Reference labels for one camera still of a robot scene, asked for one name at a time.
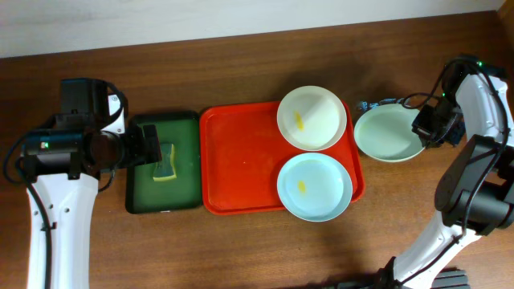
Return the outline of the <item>yellow green sponge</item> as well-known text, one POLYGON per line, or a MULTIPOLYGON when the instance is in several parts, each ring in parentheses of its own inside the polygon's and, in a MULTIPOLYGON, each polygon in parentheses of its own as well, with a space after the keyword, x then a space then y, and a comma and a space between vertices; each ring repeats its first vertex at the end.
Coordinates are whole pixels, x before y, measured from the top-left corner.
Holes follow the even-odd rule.
POLYGON ((171 143, 161 144, 161 160, 153 171, 154 181, 171 181, 177 177, 175 164, 175 147, 171 143))

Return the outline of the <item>pale green plate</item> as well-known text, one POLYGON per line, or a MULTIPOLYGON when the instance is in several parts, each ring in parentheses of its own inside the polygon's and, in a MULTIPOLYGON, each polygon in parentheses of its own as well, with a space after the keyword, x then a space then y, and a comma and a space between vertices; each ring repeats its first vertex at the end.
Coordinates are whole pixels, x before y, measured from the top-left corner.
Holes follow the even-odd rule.
POLYGON ((412 123, 418 116, 416 109, 400 104, 385 104, 365 112, 354 126, 357 147, 367 156, 383 162, 408 161, 425 147, 419 136, 412 132, 412 123))

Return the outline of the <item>light blue plate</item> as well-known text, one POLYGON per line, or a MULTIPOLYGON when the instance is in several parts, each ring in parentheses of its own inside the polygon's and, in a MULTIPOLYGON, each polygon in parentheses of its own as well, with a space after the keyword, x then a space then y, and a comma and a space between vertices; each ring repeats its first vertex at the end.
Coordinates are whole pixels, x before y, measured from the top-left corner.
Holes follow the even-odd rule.
POLYGON ((344 213, 353 196, 346 168, 322 153, 302 153, 287 161, 276 182, 288 212, 308 222, 326 222, 344 213))

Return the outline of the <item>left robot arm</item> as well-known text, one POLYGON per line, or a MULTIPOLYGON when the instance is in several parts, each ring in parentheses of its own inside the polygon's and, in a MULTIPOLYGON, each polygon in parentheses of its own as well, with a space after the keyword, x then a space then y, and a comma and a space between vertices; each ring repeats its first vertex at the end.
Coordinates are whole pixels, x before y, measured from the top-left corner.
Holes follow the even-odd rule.
POLYGON ((156 128, 125 123, 128 101, 113 83, 64 79, 60 91, 60 111, 22 137, 14 164, 31 208, 29 288, 87 288, 102 173, 162 159, 156 128))

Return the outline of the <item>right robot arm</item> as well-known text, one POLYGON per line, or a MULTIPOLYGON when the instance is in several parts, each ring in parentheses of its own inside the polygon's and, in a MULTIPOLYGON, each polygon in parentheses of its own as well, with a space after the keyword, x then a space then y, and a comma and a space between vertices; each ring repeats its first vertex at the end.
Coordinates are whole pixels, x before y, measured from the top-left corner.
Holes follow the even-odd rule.
POLYGON ((435 213, 414 244, 377 272, 375 288, 429 288, 466 246, 513 223, 513 119, 507 73, 472 55, 443 67, 437 103, 416 105, 412 131, 425 148, 467 143, 443 174, 435 213))

